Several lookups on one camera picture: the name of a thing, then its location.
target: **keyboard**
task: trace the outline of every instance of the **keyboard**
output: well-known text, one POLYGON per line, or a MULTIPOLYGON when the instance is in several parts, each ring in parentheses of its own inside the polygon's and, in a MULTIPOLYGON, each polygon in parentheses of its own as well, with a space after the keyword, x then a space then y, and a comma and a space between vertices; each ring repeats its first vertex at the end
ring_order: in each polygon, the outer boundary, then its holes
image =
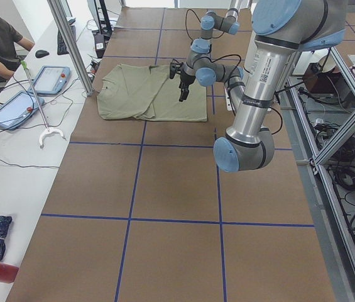
MULTIPOLYGON (((75 25, 71 25, 71 33, 75 41, 76 33, 75 33, 75 25)), ((64 39, 62 37, 62 34, 60 31, 57 33, 57 54, 58 55, 66 55, 68 54, 67 46, 64 42, 64 39)))

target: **man's arm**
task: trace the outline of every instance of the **man's arm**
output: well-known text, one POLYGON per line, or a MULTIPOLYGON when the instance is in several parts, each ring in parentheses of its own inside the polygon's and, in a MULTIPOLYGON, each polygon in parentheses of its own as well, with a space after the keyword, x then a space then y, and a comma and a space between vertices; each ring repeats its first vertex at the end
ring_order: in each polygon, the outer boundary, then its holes
POLYGON ((0 76, 10 80, 10 78, 13 76, 14 72, 12 70, 7 69, 7 67, 0 62, 0 76))
POLYGON ((27 51, 31 51, 32 47, 35 46, 35 43, 32 41, 28 40, 27 38, 22 38, 20 41, 16 42, 18 45, 21 45, 23 48, 25 48, 27 51))

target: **folded shirt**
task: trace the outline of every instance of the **folded shirt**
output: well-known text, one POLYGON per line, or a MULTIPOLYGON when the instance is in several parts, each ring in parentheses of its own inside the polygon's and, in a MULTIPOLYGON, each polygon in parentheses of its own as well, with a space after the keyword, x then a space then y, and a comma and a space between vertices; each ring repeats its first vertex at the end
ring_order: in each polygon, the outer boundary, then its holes
POLYGON ((169 66, 119 64, 103 78, 99 115, 105 120, 207 121, 206 88, 195 82, 187 100, 179 102, 179 84, 180 77, 169 79, 169 66))

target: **white desk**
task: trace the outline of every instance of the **white desk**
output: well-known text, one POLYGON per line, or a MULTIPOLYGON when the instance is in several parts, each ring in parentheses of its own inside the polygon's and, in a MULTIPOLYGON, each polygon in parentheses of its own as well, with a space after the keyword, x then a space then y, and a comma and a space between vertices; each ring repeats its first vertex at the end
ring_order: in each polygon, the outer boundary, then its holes
MULTIPOLYGON (((96 56, 94 39, 92 33, 85 27, 85 21, 77 19, 75 26, 77 37, 83 30, 77 45, 84 60, 84 65, 88 66, 91 61, 89 55, 96 56)), ((47 28, 25 61, 32 77, 38 73, 43 65, 69 66, 71 77, 65 88, 68 88, 73 80, 78 78, 70 56, 57 55, 57 26, 54 22, 47 28), (50 55, 36 59, 35 52, 38 49, 48 50, 50 55)), ((14 76, 18 81, 26 79, 22 67, 15 72, 14 76)), ((29 88, 29 84, 24 84, 24 87, 29 88)), ((13 85, 4 90, 0 94, 0 102, 7 101, 19 90, 22 89, 18 85, 13 85)), ((59 166, 85 101, 85 91, 80 81, 76 81, 65 95, 72 99, 74 103, 66 114, 63 123, 57 128, 64 132, 67 140, 62 139, 60 135, 49 136, 45 139, 44 149, 40 149, 38 138, 45 129, 44 126, 28 130, 4 131, 0 133, 0 159, 19 165, 59 166)), ((53 98, 45 98, 45 101, 49 102, 51 99, 53 98)), ((59 97, 55 104, 44 106, 44 112, 50 125, 59 124, 70 103, 68 99, 59 97)), ((36 112, 22 127, 39 124, 42 124, 42 118, 39 112, 36 112)), ((0 162, 0 215, 13 217, 6 239, 7 250, 3 262, 15 266, 21 264, 56 174, 57 169, 22 169, 10 167, 0 162)), ((6 300, 11 286, 12 284, 0 283, 0 302, 6 300)))

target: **reach grabber tool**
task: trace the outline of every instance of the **reach grabber tool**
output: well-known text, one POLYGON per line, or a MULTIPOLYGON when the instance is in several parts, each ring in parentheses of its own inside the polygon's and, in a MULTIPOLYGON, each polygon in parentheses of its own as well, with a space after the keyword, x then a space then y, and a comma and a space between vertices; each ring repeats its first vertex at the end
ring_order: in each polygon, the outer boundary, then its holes
POLYGON ((45 116, 45 113, 43 112, 43 107, 41 106, 41 104, 39 102, 38 94, 36 93, 35 87, 34 87, 34 85, 32 83, 31 74, 29 72, 29 69, 26 66, 26 62, 25 61, 21 61, 21 65, 22 65, 22 67, 25 70, 26 77, 28 78, 29 84, 30 84, 31 89, 33 91, 33 95, 34 95, 34 97, 36 99, 36 103, 38 104, 38 107, 39 107, 40 115, 43 118, 43 123, 45 124, 45 127, 46 127, 46 129, 44 129, 42 134, 39 136, 40 148, 44 147, 43 140, 45 139, 45 137, 48 136, 48 135, 54 134, 54 133, 60 134, 60 136, 66 140, 63 131, 61 131, 60 129, 57 129, 57 128, 49 126, 49 124, 47 122, 47 119, 46 119, 46 116, 45 116))

